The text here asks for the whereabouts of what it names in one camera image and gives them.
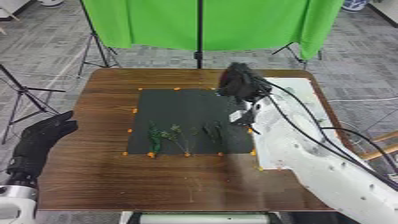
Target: cable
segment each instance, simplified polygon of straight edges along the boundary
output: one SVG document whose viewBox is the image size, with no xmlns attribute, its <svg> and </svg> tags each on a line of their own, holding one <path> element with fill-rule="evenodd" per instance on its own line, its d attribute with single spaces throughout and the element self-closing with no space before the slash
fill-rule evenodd
<svg viewBox="0 0 398 224">
<path fill-rule="evenodd" d="M 398 191 L 398 184 L 359 163 L 357 160 L 350 160 L 350 158 L 347 158 L 327 146 L 322 142 L 316 141 L 316 139 L 308 135 L 308 133 L 302 131 L 302 129 L 297 127 L 293 121 L 290 120 L 286 114 L 283 113 L 281 107 L 272 99 L 272 97 L 269 96 L 272 104 L 276 106 L 276 109 L 281 113 L 281 116 L 284 118 L 284 120 L 288 121 L 292 127 L 295 128 L 295 130 L 300 132 L 300 134 L 308 137 L 308 139 L 329 150 L 329 152 L 332 152 L 343 159 L 347 159 L 366 171 L 368 173 L 375 176 L 375 178 L 386 183 L 386 185 Z"/>
<path fill-rule="evenodd" d="M 372 144 L 372 146 L 377 148 L 377 151 L 380 152 L 380 154 L 382 154 L 382 156 L 384 156 L 384 158 L 386 158 L 386 160 L 388 160 L 388 163 L 389 163 L 389 165 L 391 165 L 391 167 L 393 167 L 395 173 L 398 174 L 398 167 L 396 167 L 396 165 L 395 165 L 395 161 L 393 161 L 393 159 L 389 158 L 389 155 L 388 155 L 388 153 L 384 152 L 380 146 L 379 146 L 379 145 L 375 144 L 375 142 L 370 140 L 370 138 L 366 138 L 364 135 L 363 135 L 361 133 L 357 133 L 356 131 L 352 131 L 352 130 L 347 129 L 347 128 L 324 127 L 322 129 L 324 129 L 324 130 L 343 130 L 343 131 L 350 132 L 354 135 L 357 135 L 357 136 L 366 140 L 366 142 L 368 142 L 368 143 Z"/>
<path fill-rule="evenodd" d="M 347 123 L 345 121 L 340 121 L 340 123 L 348 125 L 356 129 L 356 131 L 361 132 L 359 128 L 350 123 Z M 356 142 L 352 142 L 352 144 L 357 145 L 361 142 L 363 142 L 363 139 L 359 139 Z"/>
<path fill-rule="evenodd" d="M 368 173 L 377 177 L 377 179 L 391 186 L 391 188 L 398 191 L 398 184 L 363 165 L 363 163 L 352 158 L 352 156 L 348 155 L 348 153 L 343 151 L 343 149 L 336 146 L 336 144 L 334 144 L 334 142 L 331 141 L 331 139 L 329 139 L 329 137 L 327 137 L 327 135 L 325 135 L 325 132 L 324 132 L 324 130 L 322 130 L 322 126 L 320 126 L 320 124 L 318 124 L 318 121 L 316 121 L 316 117 L 315 117 L 315 115 L 313 115 L 313 113 L 311 113 L 311 111 L 309 111 L 309 109 L 308 109 L 308 106 L 306 106 L 306 104 L 302 103 L 302 101 L 300 101 L 300 99 L 297 98 L 297 96 L 295 96 L 295 94 L 279 86 L 279 85 L 276 85 L 274 83 L 270 83 L 265 79 L 263 79 L 263 77 L 258 77 L 256 78 L 256 80 L 260 81 L 260 83 L 263 83 L 263 84 L 269 84 L 269 85 L 272 85 L 277 89 L 281 89 L 286 93 L 288 93 L 288 95 L 293 97 L 293 99 L 297 100 L 297 102 L 299 102 L 299 104 L 300 104 L 300 106 L 302 106 L 302 108 L 306 109 L 306 112 L 308 112 L 308 114 L 309 114 L 309 116 L 311 116 L 311 119 L 313 119 L 313 122 L 315 122 L 315 124 L 316 124 L 316 127 L 318 127 L 318 130 L 320 130 L 320 133 L 322 133 L 322 135 L 324 135 L 324 138 L 325 138 L 325 140 L 327 140 L 327 142 L 329 142 L 329 144 L 336 147 L 336 149 L 340 150 L 340 152 L 343 153 L 343 155 L 311 138 L 311 136 L 308 135 L 308 133 L 300 130 L 300 128 L 295 126 L 295 124 L 293 124 L 293 122 L 290 121 L 290 119 L 288 119 L 288 116 L 284 115 L 284 113 L 283 113 L 283 110 L 281 110 L 281 108 L 279 108 L 279 106 L 277 106 L 277 104 L 276 104 L 276 102 L 274 102 L 274 99 L 272 99 L 272 102 L 274 102 L 274 106 L 276 106 L 276 108 L 279 109 L 279 113 L 281 113 L 281 115 L 283 115 L 283 117 L 284 117 L 284 119 L 286 119 L 286 121 L 288 121 L 288 123 L 292 124 L 292 126 L 295 127 L 295 129 L 299 130 L 299 132 L 302 133 L 302 135 L 313 140 L 313 142 L 315 143 L 318 143 L 322 146 L 324 146 L 324 148 L 336 154 L 336 155 L 340 155 L 341 156 L 341 158 L 345 158 L 366 171 L 368 171 Z M 265 92 L 269 92 L 267 91 L 267 88 L 265 88 L 265 86 L 263 85 L 260 85 L 260 89 L 265 91 Z"/>
<path fill-rule="evenodd" d="M 327 102 L 380 102 L 380 101 L 391 101 L 398 100 L 398 97 L 384 98 L 384 99 L 357 99 L 357 100 L 329 100 Z"/>
<path fill-rule="evenodd" d="M 295 94 L 293 94 L 293 93 L 292 93 L 292 92 L 290 92 L 290 91 L 288 91 L 277 84 L 274 84 L 272 82 L 269 82 L 263 78 L 261 78 L 261 80 L 263 80 L 263 82 L 265 82 L 269 85 L 272 85 L 277 89 L 281 89 L 283 92 L 293 97 L 293 99 L 297 100 L 297 102 L 299 102 L 299 104 L 300 104 L 300 106 L 302 106 L 302 108 L 304 108 L 304 110 L 306 110 L 306 112 L 308 112 L 308 114 L 309 114 L 309 117 L 311 117 L 311 119 L 313 119 L 313 122 L 315 122 L 315 124 L 316 124 L 320 133 L 322 133 L 322 135 L 324 135 L 324 138 L 325 138 L 329 144 L 336 147 L 336 149 L 338 149 L 340 152 L 345 154 L 345 156 L 352 159 L 352 161 L 357 161 L 357 160 L 352 158 L 352 156 L 348 155 L 348 153 L 343 151 L 343 149 L 340 148 L 340 146 L 338 146 L 338 145 L 334 144 L 334 142 L 331 141 L 331 139 L 329 139 L 329 137 L 327 137 L 327 134 L 325 134 L 325 132 L 324 132 L 324 129 L 322 129 L 322 126 L 320 126 L 320 123 L 318 123 L 315 114 L 313 114 L 313 112 L 309 111 L 308 106 L 306 106 L 306 104 L 302 103 L 299 97 L 295 96 Z"/>
</svg>

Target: metal pole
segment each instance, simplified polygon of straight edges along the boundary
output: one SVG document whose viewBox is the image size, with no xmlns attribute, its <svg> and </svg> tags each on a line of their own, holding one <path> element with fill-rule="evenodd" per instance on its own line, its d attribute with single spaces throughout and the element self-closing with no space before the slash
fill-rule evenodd
<svg viewBox="0 0 398 224">
<path fill-rule="evenodd" d="M 197 0 L 197 52 L 194 55 L 197 60 L 197 69 L 203 68 L 203 4 L 205 0 Z"/>
<path fill-rule="evenodd" d="M 29 92 L 27 87 L 25 87 L 25 86 L 22 85 L 22 83 L 18 82 L 18 80 L 16 80 L 13 74 L 9 73 L 9 70 L 6 69 L 6 67 L 4 67 L 2 64 L 0 64 L 0 70 L 2 70 L 2 72 L 4 72 L 4 74 L 6 74 L 6 76 L 7 76 L 7 78 L 9 78 L 11 82 L 13 82 L 14 85 L 16 85 L 16 88 L 18 88 L 18 90 L 16 90 L 16 91 L 18 91 L 18 94 L 20 94 L 20 93 L 25 94 L 25 93 Z M 39 109 L 41 111 L 45 111 L 45 108 L 43 108 L 41 104 L 38 103 L 36 99 L 34 99 L 27 94 L 25 94 L 25 96 L 29 97 L 29 99 L 30 99 L 30 101 L 32 101 L 32 103 L 34 103 L 38 109 Z"/>
<path fill-rule="evenodd" d="M 4 67 L 2 64 L 0 64 L 0 70 L 2 70 L 2 72 L 4 72 L 4 74 L 6 74 L 6 76 L 7 76 L 7 78 L 9 78 L 11 82 L 14 83 L 14 85 L 16 85 L 16 87 L 18 87 L 18 90 L 23 90 L 23 85 L 22 85 L 22 83 L 18 82 L 18 80 L 16 80 L 13 74 L 9 73 L 9 70 L 6 69 L 6 67 Z"/>
<path fill-rule="evenodd" d="M 94 26 L 93 26 L 89 13 L 87 13 L 87 9 L 85 9 L 85 6 L 84 6 L 84 0 L 80 0 L 80 4 L 82 4 L 84 15 L 85 15 L 85 19 L 87 19 L 89 27 L 91 27 L 91 35 L 93 35 L 93 37 L 94 37 L 96 46 L 98 46 L 98 51 L 100 51 L 100 54 L 101 54 L 103 65 L 105 65 L 105 68 L 110 68 L 110 66 L 109 66 L 109 61 L 107 61 L 105 54 L 103 54 L 103 48 L 101 48 L 100 37 L 98 37 L 98 34 L 96 34 L 96 29 L 94 29 Z"/>
</svg>

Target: tripod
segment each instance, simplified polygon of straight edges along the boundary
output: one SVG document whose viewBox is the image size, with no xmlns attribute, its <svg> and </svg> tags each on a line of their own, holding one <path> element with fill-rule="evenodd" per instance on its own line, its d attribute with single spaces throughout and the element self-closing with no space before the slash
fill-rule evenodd
<svg viewBox="0 0 398 224">
<path fill-rule="evenodd" d="M 101 40 L 100 40 L 100 37 L 98 37 L 98 33 L 96 33 L 94 26 L 93 26 L 91 17 L 89 17 L 89 13 L 87 13 L 87 9 L 85 9 L 84 1 L 82 0 L 80 0 L 80 4 L 82 4 L 84 15 L 85 15 L 85 19 L 87 19 L 89 27 L 91 27 L 91 36 L 89 36 L 89 40 L 87 40 L 87 46 L 85 46 L 85 49 L 84 49 L 84 59 L 82 59 L 82 63 L 80 63 L 78 77 L 77 78 L 82 77 L 82 72 L 84 72 L 84 66 L 85 65 L 94 65 L 94 66 L 98 66 L 101 68 L 112 68 L 114 66 L 119 66 L 121 67 L 119 62 L 116 60 L 116 55 L 117 55 L 116 50 L 110 47 L 105 47 L 103 46 L 103 43 L 101 43 Z M 89 54 L 93 39 L 94 39 L 94 42 L 96 42 L 96 47 L 98 47 L 98 51 L 100 51 L 103 65 L 100 65 L 100 64 L 96 64 L 93 62 L 87 62 L 87 54 Z M 103 48 L 107 49 L 109 57 L 105 57 Z"/>
<path fill-rule="evenodd" d="M 52 93 L 54 92 L 66 92 L 62 90 L 55 90 L 55 89 L 39 89 L 39 88 L 30 88 L 27 86 L 22 85 L 22 83 L 18 82 L 13 74 L 9 73 L 4 65 L 0 64 L 0 70 L 14 84 L 14 91 L 18 93 L 18 96 L 16 96 L 16 102 L 14 102 L 14 107 L 13 107 L 13 112 L 11 112 L 11 117 L 9 117 L 9 123 L 7 123 L 7 128 L 6 128 L 6 132 L 4 132 L 4 139 L 2 139 L 2 145 L 6 144 L 6 141 L 7 141 L 7 135 L 9 135 L 9 130 L 11 130 L 11 126 L 22 122 L 23 120 L 27 120 L 32 116 L 36 116 L 38 114 L 41 113 L 46 113 L 46 112 L 54 112 L 55 114 L 59 114 L 57 110 L 50 107 L 48 105 L 48 100 L 50 100 L 50 97 L 52 97 Z M 46 91 L 48 92 L 48 96 L 46 96 L 46 100 L 43 101 L 36 95 L 30 93 L 30 90 L 34 91 Z M 18 105 L 20 105 L 20 100 L 22 100 L 22 96 L 25 96 L 38 108 L 38 111 L 29 114 L 27 116 L 23 116 L 20 119 L 16 119 L 16 109 L 18 109 Z"/>
<path fill-rule="evenodd" d="M 284 49 L 288 49 L 288 50 L 290 50 L 290 53 L 292 53 L 292 55 L 293 55 L 293 57 L 295 57 L 297 62 L 302 63 L 302 65 L 304 65 L 304 70 L 308 70 L 308 60 L 304 60 L 304 59 L 299 58 L 299 56 L 297 56 L 297 54 L 295 54 L 295 51 L 293 51 L 292 48 L 290 48 L 290 45 L 292 45 L 293 43 L 295 43 L 295 42 L 290 42 L 290 43 L 284 45 L 284 47 L 279 48 L 279 50 L 272 53 L 272 55 L 276 55 Z M 322 58 L 324 58 L 322 50 L 318 50 L 318 59 L 320 59 L 320 61 L 322 61 Z"/>
</svg>

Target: wooden tabletop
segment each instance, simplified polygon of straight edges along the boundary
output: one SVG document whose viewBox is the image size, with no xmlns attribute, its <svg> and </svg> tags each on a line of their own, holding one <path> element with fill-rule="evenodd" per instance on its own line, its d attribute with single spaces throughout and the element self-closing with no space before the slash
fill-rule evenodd
<svg viewBox="0 0 398 224">
<path fill-rule="evenodd" d="M 61 140 L 41 177 L 46 210 L 308 211 L 331 210 L 292 171 L 258 170 L 256 156 L 123 155 L 139 88 L 217 87 L 222 70 L 100 69 L 75 119 L 80 130 Z M 311 79 L 329 117 L 338 119 L 313 75 L 265 70 L 269 77 Z"/>
</svg>

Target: floor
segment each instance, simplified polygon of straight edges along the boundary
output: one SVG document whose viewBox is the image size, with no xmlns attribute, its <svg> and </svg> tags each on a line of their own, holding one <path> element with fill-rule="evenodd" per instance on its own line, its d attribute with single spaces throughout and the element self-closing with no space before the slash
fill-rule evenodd
<svg viewBox="0 0 398 224">
<path fill-rule="evenodd" d="M 20 15 L 22 22 L 0 22 L 7 36 L 0 35 L 0 62 L 22 83 L 32 87 L 66 90 L 54 94 L 52 105 L 59 111 L 73 109 L 85 81 L 96 67 L 85 67 L 77 79 L 82 49 L 89 27 L 77 0 L 66 0 L 62 7 L 43 8 L 36 3 Z M 276 49 L 206 52 L 205 68 L 226 68 L 233 61 L 247 62 L 260 69 L 302 69 L 302 65 Z M 117 49 L 117 60 L 132 68 L 194 68 L 192 52 L 133 46 Z M 379 99 L 398 96 L 398 29 L 391 27 L 375 12 L 340 13 L 332 33 L 324 46 L 324 60 L 309 61 L 308 71 L 315 74 L 329 100 Z M 100 61 L 96 48 L 91 48 L 91 61 Z M 14 91 L 0 82 L 0 127 L 14 102 Z M 340 120 L 372 137 L 398 129 L 398 100 L 366 102 L 331 102 Z M 18 108 L 22 116 L 32 111 L 27 100 Z M 373 126 L 379 119 L 391 116 Z M 11 133 L 7 144 L 0 146 L 0 170 L 6 168 L 18 135 L 23 128 L 50 115 L 39 115 L 22 122 Z M 372 151 L 359 143 L 357 150 Z M 391 173 L 382 159 L 372 162 L 375 169 Z M 41 212 L 39 223 L 117 223 L 117 213 Z"/>
</svg>

